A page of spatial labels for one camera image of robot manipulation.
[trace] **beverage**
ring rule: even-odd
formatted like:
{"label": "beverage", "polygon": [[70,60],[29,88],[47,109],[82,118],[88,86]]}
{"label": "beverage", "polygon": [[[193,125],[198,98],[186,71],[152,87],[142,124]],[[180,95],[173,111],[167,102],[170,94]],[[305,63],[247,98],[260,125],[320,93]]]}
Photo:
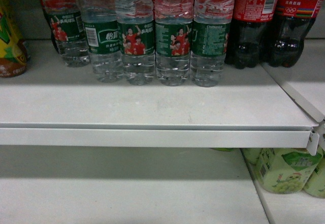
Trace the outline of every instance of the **beverage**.
{"label": "beverage", "polygon": [[264,148],[254,171],[265,190],[292,194],[302,190],[322,157],[320,147],[315,156],[306,149]]}
{"label": "beverage", "polygon": [[14,40],[14,42],[17,43],[19,49],[21,49],[21,51],[24,53],[26,59],[29,60],[30,51],[28,48],[28,43],[22,36],[20,29],[16,23],[15,13],[12,6],[10,5],[9,0],[0,0],[0,6],[2,8],[2,15],[6,16],[7,23],[9,24],[10,29],[12,30],[12,31],[7,30],[7,31],[10,31],[10,35],[12,36],[12,39]]}
{"label": "beverage", "polygon": [[190,77],[201,87],[222,78],[235,0],[195,0]]}
{"label": "beverage", "polygon": [[115,0],[124,74],[133,85],[152,82],[155,49],[152,0]]}
{"label": "beverage", "polygon": [[68,67],[89,64],[88,46],[77,0],[43,0],[59,54]]}
{"label": "beverage", "polygon": [[259,62],[261,39],[273,18],[277,0],[235,0],[225,63],[238,69]]}
{"label": "beverage", "polygon": [[79,0],[93,72],[101,82],[124,76],[114,0]]}
{"label": "beverage", "polygon": [[323,0],[279,0],[264,40],[263,61],[273,67],[292,67],[304,49]]}
{"label": "beverage", "polygon": [[155,0],[156,67],[160,82],[178,86],[188,77],[194,0]]}
{"label": "beverage", "polygon": [[256,162],[261,154],[261,148],[242,148],[244,158],[251,164],[256,165]]}
{"label": "beverage", "polygon": [[20,32],[11,18],[7,17],[7,7],[0,0],[0,77],[10,78],[26,71],[27,53],[19,39]]}
{"label": "beverage", "polygon": [[325,198],[325,157],[318,163],[304,186],[304,191],[318,198]]}

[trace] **metal shelf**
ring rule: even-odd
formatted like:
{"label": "metal shelf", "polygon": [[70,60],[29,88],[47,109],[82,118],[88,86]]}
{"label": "metal shelf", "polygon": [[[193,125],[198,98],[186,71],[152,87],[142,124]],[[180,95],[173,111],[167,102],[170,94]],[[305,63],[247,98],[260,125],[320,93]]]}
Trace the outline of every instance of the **metal shelf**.
{"label": "metal shelf", "polygon": [[67,68],[31,41],[25,74],[2,79],[1,144],[133,147],[306,147],[315,122],[266,71],[224,69],[216,87],[145,86]]}
{"label": "metal shelf", "polygon": [[1,223],[260,223],[240,151],[0,146]]}
{"label": "metal shelf", "polygon": [[325,119],[325,40],[306,40],[299,61],[291,68],[264,69],[317,122]]}

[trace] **barcode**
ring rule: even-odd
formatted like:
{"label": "barcode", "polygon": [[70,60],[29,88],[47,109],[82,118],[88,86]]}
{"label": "barcode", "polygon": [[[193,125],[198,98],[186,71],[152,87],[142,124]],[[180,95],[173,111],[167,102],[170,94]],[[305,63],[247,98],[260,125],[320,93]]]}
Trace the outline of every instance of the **barcode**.
{"label": "barcode", "polygon": [[89,46],[98,47],[98,39],[95,28],[86,27],[86,35]]}
{"label": "barcode", "polygon": [[265,0],[262,14],[271,14],[275,7],[276,0]]}
{"label": "barcode", "polygon": [[82,25],[82,20],[81,20],[81,16],[77,16],[76,17],[76,21],[77,21],[77,24],[78,24],[78,29],[79,29],[79,32],[83,32],[83,25]]}
{"label": "barcode", "polygon": [[265,169],[264,165],[262,165],[261,170],[259,172],[261,173],[261,176],[264,177],[264,175],[266,173],[266,169]]}

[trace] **printed athlete image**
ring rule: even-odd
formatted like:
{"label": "printed athlete image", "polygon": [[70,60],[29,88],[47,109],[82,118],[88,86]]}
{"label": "printed athlete image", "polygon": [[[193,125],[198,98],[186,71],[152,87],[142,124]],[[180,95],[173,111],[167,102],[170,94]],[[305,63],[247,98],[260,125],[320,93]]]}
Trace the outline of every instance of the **printed athlete image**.
{"label": "printed athlete image", "polygon": [[174,55],[186,55],[189,53],[190,43],[188,41],[188,34],[190,29],[186,25],[187,32],[184,33],[184,29],[180,27],[177,30],[178,35],[171,35],[170,48],[172,49],[172,56]]}
{"label": "printed athlete image", "polygon": [[141,30],[135,25],[137,33],[134,33],[131,27],[127,28],[127,33],[122,34],[123,47],[125,54],[128,55],[144,55],[146,46],[141,42]]}
{"label": "printed athlete image", "polygon": [[56,22],[53,20],[53,18],[51,18],[51,27],[55,39],[58,41],[68,41],[68,35],[62,30],[60,20],[56,16],[54,17],[56,19]]}

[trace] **lower shelf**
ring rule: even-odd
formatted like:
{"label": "lower shelf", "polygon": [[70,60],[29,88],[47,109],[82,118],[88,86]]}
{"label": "lower shelf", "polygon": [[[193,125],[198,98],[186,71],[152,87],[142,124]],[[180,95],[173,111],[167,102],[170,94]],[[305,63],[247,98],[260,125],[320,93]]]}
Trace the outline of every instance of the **lower shelf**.
{"label": "lower shelf", "polygon": [[239,150],[0,146],[9,223],[269,223]]}
{"label": "lower shelf", "polygon": [[267,192],[255,179],[253,165],[248,166],[270,224],[325,223],[325,199],[315,198],[304,191],[290,195]]}

